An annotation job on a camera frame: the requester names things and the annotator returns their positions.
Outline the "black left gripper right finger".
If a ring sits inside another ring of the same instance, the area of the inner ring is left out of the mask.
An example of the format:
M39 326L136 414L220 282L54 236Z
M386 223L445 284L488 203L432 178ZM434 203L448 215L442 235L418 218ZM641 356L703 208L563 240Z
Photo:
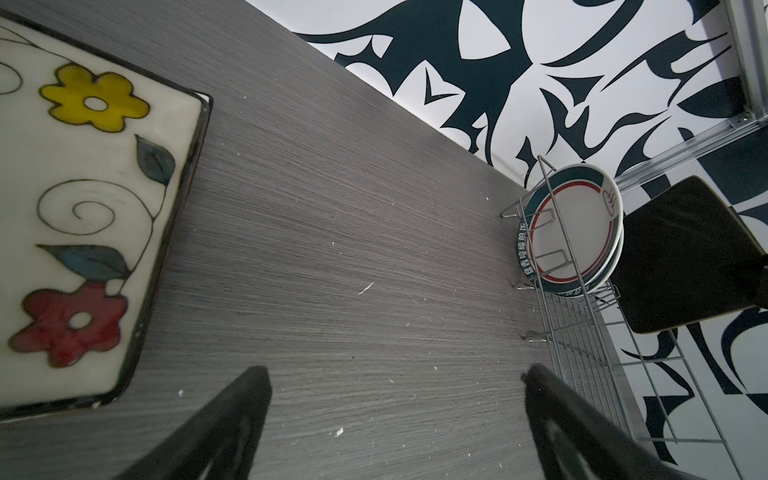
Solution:
M638 445L541 364L521 376L525 408L547 479L690 479Z

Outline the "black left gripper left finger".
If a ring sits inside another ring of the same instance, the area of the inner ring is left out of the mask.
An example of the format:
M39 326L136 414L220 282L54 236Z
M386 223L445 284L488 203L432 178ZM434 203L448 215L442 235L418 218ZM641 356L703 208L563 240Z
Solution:
M246 479L272 397L268 370L246 369L119 479Z

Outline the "black square plate gold rim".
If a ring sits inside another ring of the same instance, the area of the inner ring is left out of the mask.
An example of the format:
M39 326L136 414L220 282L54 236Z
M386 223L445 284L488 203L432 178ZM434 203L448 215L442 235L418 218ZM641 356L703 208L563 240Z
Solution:
M767 306L767 253L699 177L627 215L611 283L629 328L656 333Z

